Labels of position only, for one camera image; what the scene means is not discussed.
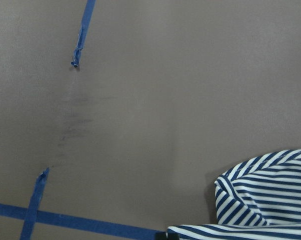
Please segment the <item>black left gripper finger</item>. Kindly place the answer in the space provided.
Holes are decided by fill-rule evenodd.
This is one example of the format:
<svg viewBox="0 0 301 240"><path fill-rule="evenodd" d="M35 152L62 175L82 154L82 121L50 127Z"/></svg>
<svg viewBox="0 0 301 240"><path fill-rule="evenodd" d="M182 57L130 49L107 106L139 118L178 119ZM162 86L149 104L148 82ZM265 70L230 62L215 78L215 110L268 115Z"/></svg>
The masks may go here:
<svg viewBox="0 0 301 240"><path fill-rule="evenodd" d="M157 232L155 233L155 240L178 240L178 234L170 232Z"/></svg>

